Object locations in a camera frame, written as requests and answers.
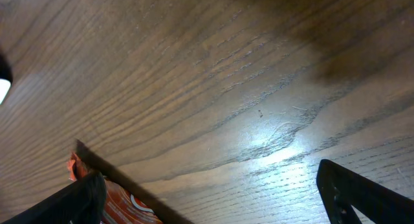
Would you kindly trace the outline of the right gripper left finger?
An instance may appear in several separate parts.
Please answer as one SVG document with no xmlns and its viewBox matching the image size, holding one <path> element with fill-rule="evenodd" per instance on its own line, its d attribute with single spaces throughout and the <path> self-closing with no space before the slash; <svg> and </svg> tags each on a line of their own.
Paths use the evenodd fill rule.
<svg viewBox="0 0 414 224">
<path fill-rule="evenodd" d="M 106 185 L 100 172 L 92 172 L 66 186 L 4 224 L 95 223 L 102 220 Z"/>
</svg>

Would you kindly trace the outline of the orange brown snack bar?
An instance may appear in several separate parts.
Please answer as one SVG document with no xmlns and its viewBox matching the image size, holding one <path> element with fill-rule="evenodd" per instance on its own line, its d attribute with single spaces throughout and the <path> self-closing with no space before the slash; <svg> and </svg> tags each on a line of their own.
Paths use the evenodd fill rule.
<svg viewBox="0 0 414 224">
<path fill-rule="evenodd" d="M 93 169 L 89 168 L 74 152 L 67 163 L 70 179 L 76 181 Z M 105 206 L 100 223 L 105 224 L 163 224 L 154 211 L 134 195 L 103 176 L 106 186 Z"/>
</svg>

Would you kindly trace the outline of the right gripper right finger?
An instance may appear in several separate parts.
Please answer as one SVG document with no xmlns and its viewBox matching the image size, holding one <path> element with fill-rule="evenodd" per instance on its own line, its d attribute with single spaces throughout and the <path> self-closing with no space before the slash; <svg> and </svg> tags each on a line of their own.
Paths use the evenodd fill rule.
<svg viewBox="0 0 414 224">
<path fill-rule="evenodd" d="M 374 223 L 413 223 L 413 200 L 327 159 L 316 184 L 331 223 L 358 223 L 359 210 Z"/>
</svg>

